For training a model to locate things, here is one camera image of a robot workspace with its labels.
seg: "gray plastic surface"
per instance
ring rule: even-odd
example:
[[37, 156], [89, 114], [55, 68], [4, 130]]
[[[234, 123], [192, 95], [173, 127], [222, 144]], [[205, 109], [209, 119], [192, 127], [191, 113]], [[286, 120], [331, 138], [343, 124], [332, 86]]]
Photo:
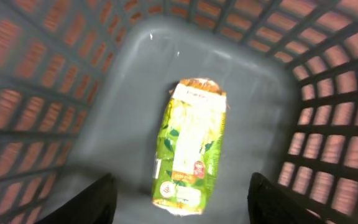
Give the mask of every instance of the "gray plastic surface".
[[[257, 52], [174, 19], [140, 22], [123, 44], [40, 218], [110, 172], [121, 185], [114, 223], [248, 223], [251, 175], [277, 176], [278, 158], [298, 117], [293, 76]], [[181, 218], [153, 206], [150, 191], [168, 91], [190, 77], [217, 81], [230, 109], [207, 209]]]

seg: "green package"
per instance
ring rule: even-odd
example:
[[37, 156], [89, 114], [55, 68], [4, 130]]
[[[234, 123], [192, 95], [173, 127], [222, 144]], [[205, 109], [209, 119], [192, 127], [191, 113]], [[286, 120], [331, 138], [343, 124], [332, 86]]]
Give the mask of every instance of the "green package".
[[153, 204], [174, 215], [199, 215], [212, 194], [221, 154], [226, 93], [215, 82], [181, 80], [157, 138]]

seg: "white label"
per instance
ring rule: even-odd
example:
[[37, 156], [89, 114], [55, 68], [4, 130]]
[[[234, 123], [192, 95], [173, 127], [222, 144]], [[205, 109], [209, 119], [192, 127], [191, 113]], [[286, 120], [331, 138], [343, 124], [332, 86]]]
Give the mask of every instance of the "white label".
[[172, 170], [193, 175], [194, 165], [200, 159], [204, 130], [182, 131], [177, 141]]
[[201, 202], [201, 191], [192, 189], [191, 187], [177, 186], [177, 200], [195, 207]]
[[154, 160], [154, 174], [153, 178], [158, 179], [158, 175], [160, 173], [161, 168], [161, 159], [157, 159], [157, 157]]
[[192, 106], [226, 112], [225, 96], [185, 86], [181, 83], [175, 88], [172, 98], [182, 100]]

